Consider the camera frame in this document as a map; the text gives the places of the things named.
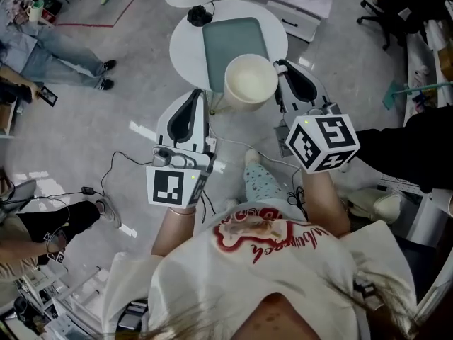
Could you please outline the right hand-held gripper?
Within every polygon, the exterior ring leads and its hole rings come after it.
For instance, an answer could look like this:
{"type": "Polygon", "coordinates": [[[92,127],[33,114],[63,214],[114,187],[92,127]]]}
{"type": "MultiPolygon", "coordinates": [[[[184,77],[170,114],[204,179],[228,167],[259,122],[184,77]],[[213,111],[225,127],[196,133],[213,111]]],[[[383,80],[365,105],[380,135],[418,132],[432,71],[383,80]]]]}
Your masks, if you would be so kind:
{"type": "Polygon", "coordinates": [[[285,59],[273,66],[283,114],[281,156],[295,157],[308,174],[344,166],[360,148],[350,117],[328,102],[324,85],[308,69],[285,59]]]}

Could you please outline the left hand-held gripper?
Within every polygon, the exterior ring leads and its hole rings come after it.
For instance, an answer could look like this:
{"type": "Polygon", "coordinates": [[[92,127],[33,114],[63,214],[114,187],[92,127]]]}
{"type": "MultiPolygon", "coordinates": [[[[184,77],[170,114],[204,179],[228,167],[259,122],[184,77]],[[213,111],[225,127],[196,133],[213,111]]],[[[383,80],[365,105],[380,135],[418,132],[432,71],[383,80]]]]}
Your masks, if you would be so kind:
{"type": "Polygon", "coordinates": [[[206,140],[206,104],[204,91],[194,89],[159,118],[154,157],[146,167],[150,204],[188,209],[199,201],[216,158],[206,140]]]}

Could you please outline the white ceramic mug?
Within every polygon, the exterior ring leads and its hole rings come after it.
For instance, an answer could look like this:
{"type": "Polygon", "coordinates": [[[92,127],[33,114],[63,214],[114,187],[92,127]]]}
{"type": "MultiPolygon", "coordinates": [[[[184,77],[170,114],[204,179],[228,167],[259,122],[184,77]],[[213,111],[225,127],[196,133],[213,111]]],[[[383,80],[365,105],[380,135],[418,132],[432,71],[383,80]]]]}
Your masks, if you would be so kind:
{"type": "Polygon", "coordinates": [[[240,55],[226,68],[223,97],[236,111],[256,111],[274,96],[278,77],[285,72],[285,65],[260,55],[240,55]]]}

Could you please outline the teal green plastic tray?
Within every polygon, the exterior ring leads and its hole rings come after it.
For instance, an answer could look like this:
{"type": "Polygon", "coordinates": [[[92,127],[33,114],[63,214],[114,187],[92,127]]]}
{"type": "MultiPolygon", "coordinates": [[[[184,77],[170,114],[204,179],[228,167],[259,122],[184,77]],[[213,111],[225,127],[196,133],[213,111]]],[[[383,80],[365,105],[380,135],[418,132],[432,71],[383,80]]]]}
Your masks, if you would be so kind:
{"type": "Polygon", "coordinates": [[[229,63],[246,54],[268,58],[259,21],[253,17],[208,23],[202,27],[209,88],[224,91],[224,74],[229,63]]]}

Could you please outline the person's left forearm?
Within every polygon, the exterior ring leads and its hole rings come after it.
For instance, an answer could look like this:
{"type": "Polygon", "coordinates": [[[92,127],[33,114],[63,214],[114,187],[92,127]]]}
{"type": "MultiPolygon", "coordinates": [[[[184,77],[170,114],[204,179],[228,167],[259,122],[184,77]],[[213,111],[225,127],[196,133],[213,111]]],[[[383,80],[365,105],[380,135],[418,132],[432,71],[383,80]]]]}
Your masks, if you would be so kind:
{"type": "Polygon", "coordinates": [[[151,248],[151,255],[165,257],[188,241],[194,232],[196,208],[167,208],[151,248]]]}

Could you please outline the round white side table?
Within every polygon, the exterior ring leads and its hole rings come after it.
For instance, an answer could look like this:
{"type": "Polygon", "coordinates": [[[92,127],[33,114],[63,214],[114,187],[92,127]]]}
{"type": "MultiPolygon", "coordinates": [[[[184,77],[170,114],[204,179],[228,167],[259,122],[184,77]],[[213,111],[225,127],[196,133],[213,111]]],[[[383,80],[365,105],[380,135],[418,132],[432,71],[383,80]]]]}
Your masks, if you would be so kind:
{"type": "MultiPolygon", "coordinates": [[[[261,5],[242,0],[221,0],[206,4],[213,13],[211,22],[235,18],[256,18],[261,26],[271,63],[284,59],[288,51],[288,39],[281,22],[261,5]]],[[[176,71],[194,87],[215,93],[209,88],[205,46],[202,27],[191,25],[183,18],[176,26],[170,40],[170,58],[176,71]]]]}

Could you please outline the green flat mop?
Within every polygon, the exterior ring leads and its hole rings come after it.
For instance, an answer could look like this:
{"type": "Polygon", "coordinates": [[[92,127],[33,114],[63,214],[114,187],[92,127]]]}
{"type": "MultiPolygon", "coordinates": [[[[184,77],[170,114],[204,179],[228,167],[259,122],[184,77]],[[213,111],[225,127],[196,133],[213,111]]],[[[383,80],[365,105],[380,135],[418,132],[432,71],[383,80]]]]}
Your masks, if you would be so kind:
{"type": "Polygon", "coordinates": [[[395,97],[397,95],[409,94],[416,91],[424,91],[428,89],[438,89],[444,86],[453,86],[453,81],[446,81],[438,84],[429,84],[415,88],[403,88],[401,85],[398,85],[395,81],[392,81],[382,99],[382,103],[384,104],[387,110],[390,110],[394,105],[395,97]]]}

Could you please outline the light blue patterned trousers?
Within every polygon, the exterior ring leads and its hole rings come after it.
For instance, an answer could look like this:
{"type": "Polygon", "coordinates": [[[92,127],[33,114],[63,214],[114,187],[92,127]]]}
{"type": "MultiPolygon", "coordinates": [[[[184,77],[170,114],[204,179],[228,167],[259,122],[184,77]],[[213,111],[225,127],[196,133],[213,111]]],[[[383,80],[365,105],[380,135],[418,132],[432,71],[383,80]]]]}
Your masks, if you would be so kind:
{"type": "Polygon", "coordinates": [[[277,179],[261,164],[252,161],[244,169],[246,201],[260,203],[278,209],[287,218],[306,221],[303,212],[288,202],[287,191],[284,191],[277,179]]]}

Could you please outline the black office chair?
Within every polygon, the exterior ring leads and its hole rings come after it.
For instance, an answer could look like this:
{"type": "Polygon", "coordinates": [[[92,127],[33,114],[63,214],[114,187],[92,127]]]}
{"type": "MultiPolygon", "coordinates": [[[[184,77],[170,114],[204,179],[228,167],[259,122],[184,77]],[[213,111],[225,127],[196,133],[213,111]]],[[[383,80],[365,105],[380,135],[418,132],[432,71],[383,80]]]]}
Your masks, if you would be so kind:
{"type": "Polygon", "coordinates": [[[394,36],[398,45],[406,45],[408,34],[421,34],[423,42],[428,41],[424,28],[423,6],[427,0],[373,0],[372,3],[362,0],[362,8],[369,8],[374,13],[373,16],[360,16],[357,24],[363,21],[374,21],[378,23],[384,34],[385,43],[383,50],[390,46],[390,37],[394,36]]]}

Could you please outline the white curved counter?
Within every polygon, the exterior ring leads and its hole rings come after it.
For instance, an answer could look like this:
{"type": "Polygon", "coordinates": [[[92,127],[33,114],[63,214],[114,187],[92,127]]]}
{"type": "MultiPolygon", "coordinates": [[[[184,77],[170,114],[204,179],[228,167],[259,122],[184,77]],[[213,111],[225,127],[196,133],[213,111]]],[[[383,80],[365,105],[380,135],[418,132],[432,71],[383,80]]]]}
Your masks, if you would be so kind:
{"type": "Polygon", "coordinates": [[[425,24],[426,40],[421,33],[407,35],[408,81],[409,89],[430,84],[450,85],[437,87],[435,103],[437,107],[453,106],[453,80],[448,79],[441,70],[439,52],[451,41],[448,31],[441,21],[429,20],[425,24]]]}

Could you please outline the black phone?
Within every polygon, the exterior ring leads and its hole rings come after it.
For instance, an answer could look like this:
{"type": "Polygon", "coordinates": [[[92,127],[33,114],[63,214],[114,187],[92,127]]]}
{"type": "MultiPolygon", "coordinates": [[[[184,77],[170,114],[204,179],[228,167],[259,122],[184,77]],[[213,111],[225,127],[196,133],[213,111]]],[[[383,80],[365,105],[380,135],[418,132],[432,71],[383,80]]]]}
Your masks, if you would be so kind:
{"type": "Polygon", "coordinates": [[[51,107],[54,107],[58,96],[51,92],[46,86],[42,86],[39,88],[38,96],[51,107]]]}

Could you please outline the brown cardboard box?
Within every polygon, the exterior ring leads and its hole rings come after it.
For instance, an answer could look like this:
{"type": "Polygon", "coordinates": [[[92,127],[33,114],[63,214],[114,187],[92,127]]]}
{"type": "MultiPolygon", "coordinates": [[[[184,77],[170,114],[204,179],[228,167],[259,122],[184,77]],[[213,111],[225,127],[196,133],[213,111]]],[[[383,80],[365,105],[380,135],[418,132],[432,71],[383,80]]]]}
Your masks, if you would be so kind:
{"type": "Polygon", "coordinates": [[[453,40],[437,52],[440,70],[448,81],[453,81],[453,40]]]}

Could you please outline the cream printed t-shirt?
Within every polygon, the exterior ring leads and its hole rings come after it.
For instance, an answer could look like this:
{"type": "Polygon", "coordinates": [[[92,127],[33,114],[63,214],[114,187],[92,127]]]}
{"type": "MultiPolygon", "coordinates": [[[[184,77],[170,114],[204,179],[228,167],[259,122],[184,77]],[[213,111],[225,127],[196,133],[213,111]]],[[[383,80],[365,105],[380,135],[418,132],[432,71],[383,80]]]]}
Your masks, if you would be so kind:
{"type": "Polygon", "coordinates": [[[227,338],[274,293],[321,340],[370,337],[355,300],[388,305],[403,332],[416,307],[411,270],[384,222],[337,238],[278,209],[244,203],[165,257],[117,254],[101,323],[105,334],[115,333],[126,306],[146,300],[145,332],[227,338]]]}

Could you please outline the white green mug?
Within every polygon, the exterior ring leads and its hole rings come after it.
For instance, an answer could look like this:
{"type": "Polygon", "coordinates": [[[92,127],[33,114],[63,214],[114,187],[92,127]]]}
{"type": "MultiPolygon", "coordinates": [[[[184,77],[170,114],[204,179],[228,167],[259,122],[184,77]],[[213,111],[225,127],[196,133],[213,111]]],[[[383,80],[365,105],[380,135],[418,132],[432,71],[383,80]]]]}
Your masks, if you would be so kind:
{"type": "Polygon", "coordinates": [[[37,0],[28,8],[28,17],[30,22],[38,22],[42,18],[44,10],[44,1],[37,0]]]}

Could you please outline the white perforated rail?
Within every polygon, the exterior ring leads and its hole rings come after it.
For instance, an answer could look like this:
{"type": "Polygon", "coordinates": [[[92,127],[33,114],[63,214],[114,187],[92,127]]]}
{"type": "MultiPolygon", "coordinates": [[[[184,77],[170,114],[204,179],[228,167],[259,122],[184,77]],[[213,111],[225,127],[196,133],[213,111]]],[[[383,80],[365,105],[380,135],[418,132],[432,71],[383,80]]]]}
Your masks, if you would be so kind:
{"type": "Polygon", "coordinates": [[[386,174],[382,174],[379,178],[378,184],[380,186],[385,186],[387,188],[392,188],[398,191],[404,191],[407,193],[415,193],[418,195],[422,195],[422,191],[420,190],[419,186],[405,181],[403,179],[395,178],[393,176],[388,176],[386,174]]]}

